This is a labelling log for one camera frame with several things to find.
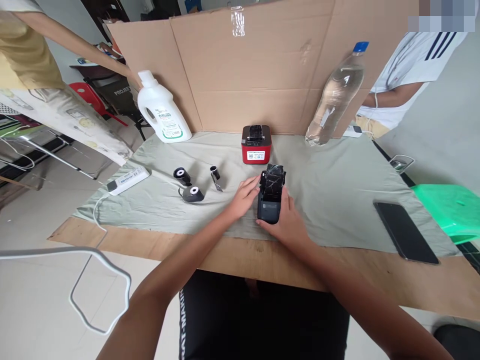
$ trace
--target qr code label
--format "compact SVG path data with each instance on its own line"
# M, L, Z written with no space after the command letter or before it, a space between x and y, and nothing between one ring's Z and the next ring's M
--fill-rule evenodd
M248 160L265 160L265 151L247 151Z

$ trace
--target bottle cap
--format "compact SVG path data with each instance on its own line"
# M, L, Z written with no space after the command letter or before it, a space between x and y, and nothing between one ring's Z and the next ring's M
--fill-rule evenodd
M157 86L159 82L154 78L150 70L143 70L138 72L138 76L140 77L141 84L145 88L153 88Z
M368 46L369 46L368 41L357 42L355 47L353 48L353 52L354 53L363 53L365 50L367 50Z

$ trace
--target black shorts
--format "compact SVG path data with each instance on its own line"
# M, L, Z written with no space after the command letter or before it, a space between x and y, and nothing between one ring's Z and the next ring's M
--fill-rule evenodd
M180 291L180 360L341 360L350 315L326 292L197 270Z

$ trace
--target hand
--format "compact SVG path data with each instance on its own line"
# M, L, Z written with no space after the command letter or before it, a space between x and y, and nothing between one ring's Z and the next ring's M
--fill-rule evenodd
M113 51L112 47L110 45L107 45L103 41L98 44L98 46L106 53L110 53L113 56L115 56L115 52Z
M260 175L250 177L245 181L242 181L238 186L233 200L230 205L224 210L224 213L228 215L233 221L237 221L252 207L255 197L259 194L260 188L257 184L260 181Z
M257 220L256 223L293 253L304 250L312 243L304 220L295 208L294 198L289 196L289 191L285 186L281 191L280 218L278 222L272 225L263 220Z

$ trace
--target black stripe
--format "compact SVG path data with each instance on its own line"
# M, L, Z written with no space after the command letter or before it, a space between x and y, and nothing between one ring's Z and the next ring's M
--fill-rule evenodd
M453 33L453 35L451 36L450 40L446 43L446 46L445 48L441 51L440 55L438 55L437 59L440 58L443 53L445 52L445 50L447 50L447 48L449 47L450 43L452 42L452 40L454 39L455 35L457 35L456 32Z
M433 43L433 45L431 46L430 48L430 51L428 52L426 58L425 58L425 61L427 61L430 57L430 54L432 53L432 51L435 49L435 45L437 45L437 43L439 42L439 39L440 39L440 36L442 35L441 32L438 33L438 36L436 37L435 39L435 42Z
M443 40L441 41L440 43L440 46L438 47L438 49L435 51L435 54L433 54L433 56L431 57L432 59L435 59L435 57L437 56L437 54L439 53L440 49L442 48L442 46L445 44L445 41L447 41L447 39L449 38L449 35L450 35L450 32L447 32L445 37L443 38Z

